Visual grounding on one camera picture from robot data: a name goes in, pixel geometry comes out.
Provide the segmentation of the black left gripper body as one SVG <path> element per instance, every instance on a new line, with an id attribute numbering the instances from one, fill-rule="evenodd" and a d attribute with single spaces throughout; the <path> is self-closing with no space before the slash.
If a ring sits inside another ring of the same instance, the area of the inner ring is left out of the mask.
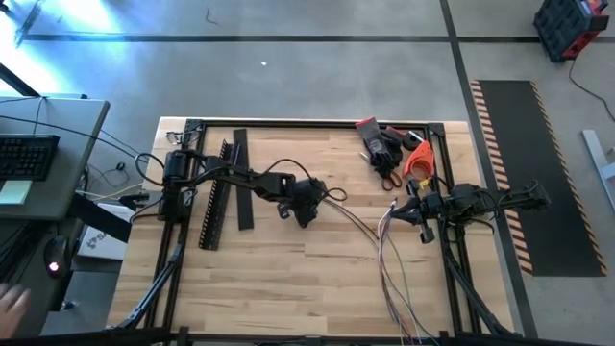
<path id="1" fill-rule="evenodd" d="M 316 178 L 297 181 L 293 187 L 289 202 L 290 209 L 295 216 L 297 212 L 303 210 L 310 212 L 313 207 L 318 207 L 326 191 L 326 184 Z"/>

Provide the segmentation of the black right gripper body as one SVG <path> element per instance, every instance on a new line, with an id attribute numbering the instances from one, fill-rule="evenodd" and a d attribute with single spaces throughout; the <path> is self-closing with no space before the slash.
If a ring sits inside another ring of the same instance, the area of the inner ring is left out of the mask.
<path id="1" fill-rule="evenodd" d="M 413 225 L 426 225 L 429 219 L 438 219 L 445 211 L 444 198 L 437 192 L 419 196 L 420 182 L 410 180 L 406 189 L 409 192 L 409 222 Z"/>

